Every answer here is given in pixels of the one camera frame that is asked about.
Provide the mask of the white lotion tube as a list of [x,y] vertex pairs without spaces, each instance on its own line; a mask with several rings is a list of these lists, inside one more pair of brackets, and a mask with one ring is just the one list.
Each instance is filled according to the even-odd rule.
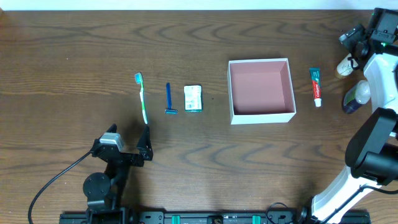
[[354,72],[354,68],[358,64],[355,59],[352,59],[352,55],[348,54],[336,67],[335,76],[339,79],[348,77]]

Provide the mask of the blue disposable razor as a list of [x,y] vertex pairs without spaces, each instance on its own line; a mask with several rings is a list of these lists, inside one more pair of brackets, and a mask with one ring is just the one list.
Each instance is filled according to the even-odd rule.
[[165,85],[166,97],[167,97],[167,108],[165,109],[165,114],[178,114],[178,111],[172,108],[172,96],[170,83]]

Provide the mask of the red green toothpaste tube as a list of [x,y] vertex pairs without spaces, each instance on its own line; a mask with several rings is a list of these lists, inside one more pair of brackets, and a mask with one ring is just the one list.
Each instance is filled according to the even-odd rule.
[[317,108],[322,106],[321,88],[320,88],[320,69],[316,67],[309,68],[312,87],[313,87],[313,98]]

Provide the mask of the clear pump bottle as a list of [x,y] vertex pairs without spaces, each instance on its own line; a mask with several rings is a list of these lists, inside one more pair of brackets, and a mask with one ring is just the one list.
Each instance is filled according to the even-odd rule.
[[343,98],[342,108],[346,114],[352,114],[365,105],[371,98],[369,82],[359,81]]

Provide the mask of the green white soap box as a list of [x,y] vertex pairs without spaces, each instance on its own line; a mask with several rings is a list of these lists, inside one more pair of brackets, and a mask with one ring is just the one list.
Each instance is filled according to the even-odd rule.
[[201,112],[203,110],[201,85],[187,85],[183,90],[185,111]]

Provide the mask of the white box pink interior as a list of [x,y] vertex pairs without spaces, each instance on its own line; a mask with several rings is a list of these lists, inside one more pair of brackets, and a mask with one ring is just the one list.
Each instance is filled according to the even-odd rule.
[[227,81],[231,124],[287,123],[296,115],[287,58],[231,60]]

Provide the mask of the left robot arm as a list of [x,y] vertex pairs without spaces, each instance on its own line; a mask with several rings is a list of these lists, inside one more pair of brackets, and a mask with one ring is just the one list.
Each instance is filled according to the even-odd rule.
[[87,197],[88,223],[135,223],[131,210],[121,205],[124,188],[131,167],[142,167],[154,155],[150,143],[150,129],[144,127],[138,140],[138,153],[124,152],[124,141],[113,124],[100,138],[95,139],[90,152],[106,162],[104,172],[89,175],[83,183]]

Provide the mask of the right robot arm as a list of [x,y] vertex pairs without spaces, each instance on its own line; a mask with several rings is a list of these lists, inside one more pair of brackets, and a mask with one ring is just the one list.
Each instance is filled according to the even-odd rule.
[[339,41],[349,54],[336,73],[365,76],[346,93],[343,109],[350,114],[370,101],[373,113],[348,143],[343,170],[294,223],[370,223],[369,213],[351,208],[372,191],[397,194],[384,190],[397,180],[397,146],[387,141],[397,136],[397,11],[375,8],[367,27],[359,24]]

